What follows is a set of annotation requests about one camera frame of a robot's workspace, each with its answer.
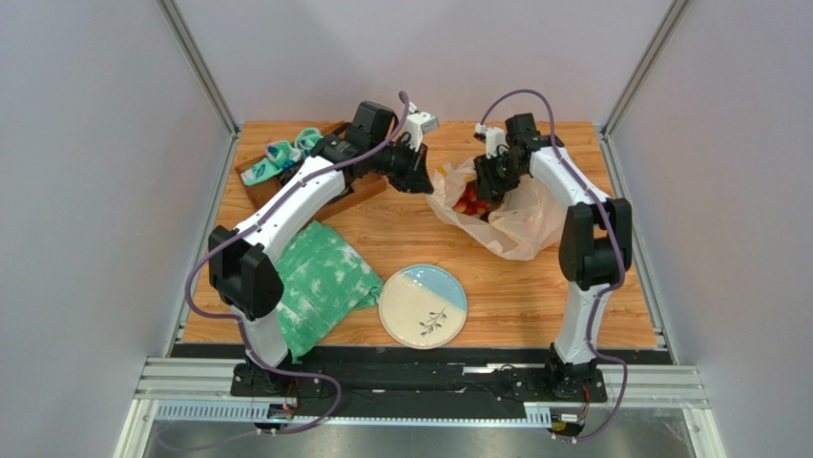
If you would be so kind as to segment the translucent white plastic bag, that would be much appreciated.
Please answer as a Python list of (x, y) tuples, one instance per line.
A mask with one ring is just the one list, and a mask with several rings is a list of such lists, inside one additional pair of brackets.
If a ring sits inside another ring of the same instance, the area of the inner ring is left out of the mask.
[(522, 177), (487, 220), (453, 210), (465, 186), (474, 180), (472, 158), (457, 167), (446, 164), (436, 169), (431, 178), (434, 192), (427, 203), (443, 223), (463, 230), (505, 260), (533, 260), (541, 250), (559, 243), (565, 211), (538, 180)]

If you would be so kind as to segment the red fake fruit bunch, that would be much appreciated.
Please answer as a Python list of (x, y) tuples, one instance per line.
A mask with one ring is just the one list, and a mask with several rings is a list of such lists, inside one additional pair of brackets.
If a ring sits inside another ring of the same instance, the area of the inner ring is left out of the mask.
[(491, 205), (487, 200), (480, 199), (476, 191), (476, 182), (468, 182), (463, 194), (452, 206), (452, 210), (458, 214), (483, 219), (491, 211)]

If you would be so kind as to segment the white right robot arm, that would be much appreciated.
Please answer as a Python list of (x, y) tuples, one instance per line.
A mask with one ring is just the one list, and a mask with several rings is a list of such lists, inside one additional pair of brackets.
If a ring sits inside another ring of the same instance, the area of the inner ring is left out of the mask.
[(558, 259), (569, 289), (546, 367), (560, 389), (588, 384), (596, 373), (601, 318), (632, 265), (632, 206), (598, 189), (555, 134), (538, 131), (532, 114), (514, 115), (503, 128), (478, 123), (474, 136), (486, 146), (474, 160), (479, 198), (505, 196), (531, 177), (565, 212)]

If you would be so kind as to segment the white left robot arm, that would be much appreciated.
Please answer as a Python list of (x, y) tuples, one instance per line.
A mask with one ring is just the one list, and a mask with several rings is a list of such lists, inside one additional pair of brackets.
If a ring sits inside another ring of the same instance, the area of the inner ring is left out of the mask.
[(409, 101), (397, 116), (389, 108), (362, 102), (353, 119), (311, 148), (299, 171), (250, 218), (233, 229), (216, 227), (203, 259), (209, 282), (229, 306), (249, 361), (274, 377), (289, 354), (276, 308), (284, 286), (275, 266), (284, 246), (357, 178), (386, 177), (396, 190), (430, 194), (424, 135), (437, 117)]

